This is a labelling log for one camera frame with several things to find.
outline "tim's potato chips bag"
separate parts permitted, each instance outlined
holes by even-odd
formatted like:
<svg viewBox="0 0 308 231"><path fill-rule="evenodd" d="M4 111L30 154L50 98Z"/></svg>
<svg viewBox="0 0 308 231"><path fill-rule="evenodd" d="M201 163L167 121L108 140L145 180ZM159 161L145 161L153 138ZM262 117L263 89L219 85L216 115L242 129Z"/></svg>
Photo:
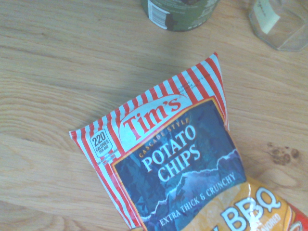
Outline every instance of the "tim's potato chips bag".
<svg viewBox="0 0 308 231"><path fill-rule="evenodd" d="M308 231L245 176L228 125L214 53L70 136L130 229Z"/></svg>

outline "bbq chip bag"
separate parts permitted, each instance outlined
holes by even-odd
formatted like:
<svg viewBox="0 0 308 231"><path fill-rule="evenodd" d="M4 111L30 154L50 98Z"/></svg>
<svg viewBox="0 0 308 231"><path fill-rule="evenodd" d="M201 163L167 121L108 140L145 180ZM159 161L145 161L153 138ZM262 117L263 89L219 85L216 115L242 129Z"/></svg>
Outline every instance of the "bbq chip bag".
<svg viewBox="0 0 308 231"><path fill-rule="evenodd" d="M70 136L130 229L308 231L245 176L216 53Z"/></svg>

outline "glass jar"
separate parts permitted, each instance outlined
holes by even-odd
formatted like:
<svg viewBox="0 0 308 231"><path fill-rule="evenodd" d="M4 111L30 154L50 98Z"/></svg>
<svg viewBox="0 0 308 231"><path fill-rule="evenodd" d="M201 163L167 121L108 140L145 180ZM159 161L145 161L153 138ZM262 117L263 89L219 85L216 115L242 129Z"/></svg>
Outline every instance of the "glass jar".
<svg viewBox="0 0 308 231"><path fill-rule="evenodd" d="M308 45L308 0L256 0L249 18L255 34L277 50Z"/></svg>

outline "green can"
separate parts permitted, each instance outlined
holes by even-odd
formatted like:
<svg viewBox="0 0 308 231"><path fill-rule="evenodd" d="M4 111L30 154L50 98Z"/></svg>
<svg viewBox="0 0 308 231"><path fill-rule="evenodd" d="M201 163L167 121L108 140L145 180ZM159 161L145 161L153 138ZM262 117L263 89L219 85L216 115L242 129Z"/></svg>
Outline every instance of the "green can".
<svg viewBox="0 0 308 231"><path fill-rule="evenodd" d="M170 31L188 31L210 18L219 0L141 0L149 19Z"/></svg>

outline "wooden table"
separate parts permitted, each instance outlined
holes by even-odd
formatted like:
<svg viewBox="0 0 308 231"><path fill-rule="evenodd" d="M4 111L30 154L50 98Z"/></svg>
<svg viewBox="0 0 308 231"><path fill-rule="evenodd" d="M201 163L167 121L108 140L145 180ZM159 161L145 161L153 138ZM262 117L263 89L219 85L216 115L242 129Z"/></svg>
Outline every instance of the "wooden table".
<svg viewBox="0 0 308 231"><path fill-rule="evenodd" d="M0 2L1 231L127 230L68 131L214 51L247 174L308 214L308 49L258 39L248 0L185 33L139 0Z"/></svg>

